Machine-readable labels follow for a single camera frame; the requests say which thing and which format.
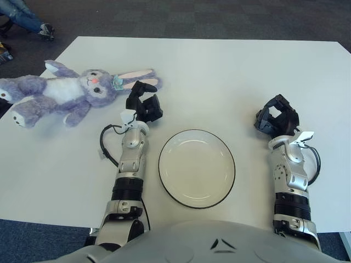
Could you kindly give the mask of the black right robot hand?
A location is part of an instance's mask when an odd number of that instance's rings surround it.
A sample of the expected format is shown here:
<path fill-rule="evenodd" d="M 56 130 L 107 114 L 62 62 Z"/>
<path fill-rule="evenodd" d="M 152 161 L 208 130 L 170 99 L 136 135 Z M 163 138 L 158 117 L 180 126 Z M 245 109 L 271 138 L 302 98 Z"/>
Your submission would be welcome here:
<path fill-rule="evenodd" d="M 280 112 L 277 117 L 273 117 L 269 109 L 274 107 Z M 254 127 L 269 135 L 272 139 L 278 136 L 294 136 L 298 130 L 299 116 L 290 103 L 281 95 L 277 95 L 269 100 L 264 107 L 256 113 Z"/>

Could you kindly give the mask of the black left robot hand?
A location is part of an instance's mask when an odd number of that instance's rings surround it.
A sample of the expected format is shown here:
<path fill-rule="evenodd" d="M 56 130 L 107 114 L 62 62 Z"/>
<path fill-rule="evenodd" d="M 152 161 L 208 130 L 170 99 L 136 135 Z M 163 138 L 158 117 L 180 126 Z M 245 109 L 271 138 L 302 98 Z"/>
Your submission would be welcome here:
<path fill-rule="evenodd" d="M 145 93 L 153 93 L 153 96 L 141 101 L 140 97 Z M 153 122 L 163 116 L 160 102 L 158 100 L 157 88 L 151 84 L 136 81 L 131 93 L 126 100 L 126 109 L 136 111 L 136 120 L 142 122 Z"/>

